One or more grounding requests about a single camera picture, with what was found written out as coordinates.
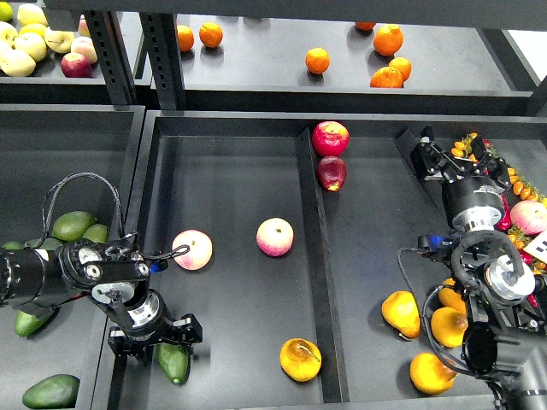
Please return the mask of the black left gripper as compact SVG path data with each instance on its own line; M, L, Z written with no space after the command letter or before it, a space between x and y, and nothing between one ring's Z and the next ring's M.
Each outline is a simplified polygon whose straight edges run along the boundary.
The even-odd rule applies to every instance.
M174 321L162 296L148 290L136 307L121 307L117 326L108 331L108 345L117 357L130 356L149 361L152 346L147 344L175 343L192 351L203 341L203 328L193 313Z

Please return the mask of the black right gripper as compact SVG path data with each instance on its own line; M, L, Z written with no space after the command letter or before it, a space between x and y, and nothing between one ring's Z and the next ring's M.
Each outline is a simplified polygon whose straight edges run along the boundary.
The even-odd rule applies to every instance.
M464 143L471 177L456 175L454 158L437 145L431 126L422 129L409 155L412 168L420 181L443 181L441 199L450 228L494 231L505 215L502 188L511 186L509 166L487 138L467 135Z

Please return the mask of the yellow pear behind arm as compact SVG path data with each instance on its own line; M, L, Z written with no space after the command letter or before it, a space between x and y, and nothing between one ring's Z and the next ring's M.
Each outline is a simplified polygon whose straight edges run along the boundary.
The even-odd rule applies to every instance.
M466 315L467 307L462 296L455 291L456 282L453 278L447 278L443 282L443 288L438 293L440 302L448 308L454 308L457 312Z

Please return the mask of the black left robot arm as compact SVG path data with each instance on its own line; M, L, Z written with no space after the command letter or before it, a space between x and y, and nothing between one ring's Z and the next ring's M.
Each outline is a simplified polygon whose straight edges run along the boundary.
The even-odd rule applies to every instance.
M142 254L136 233L124 231L117 189L110 191L118 239L107 243L78 239L55 250L39 244L2 249L1 303L41 319L66 303L88 297L114 323L108 343L115 355L145 360L158 343L190 350L202 342L202 326L191 313L174 319L161 294L150 287L150 275L169 259L186 255L190 246Z

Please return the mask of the yellow pear under arm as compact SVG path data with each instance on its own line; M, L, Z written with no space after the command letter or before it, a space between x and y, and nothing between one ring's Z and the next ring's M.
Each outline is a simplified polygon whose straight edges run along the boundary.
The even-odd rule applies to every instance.
M462 346L467 328L467 316L452 307L439 308L432 314L432 334L446 348Z

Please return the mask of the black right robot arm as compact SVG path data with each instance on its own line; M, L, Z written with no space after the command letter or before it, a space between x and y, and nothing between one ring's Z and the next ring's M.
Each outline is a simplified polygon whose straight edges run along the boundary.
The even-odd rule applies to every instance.
M509 237L496 228L506 215L503 194L511 183L506 161L481 137L465 140L458 157L434 141L405 130L395 145L421 185L438 182L445 236L419 237L413 251L450 270L451 288L466 305L462 351L437 341L433 353L449 369L483 380L499 409L546 407L546 279L534 275Z

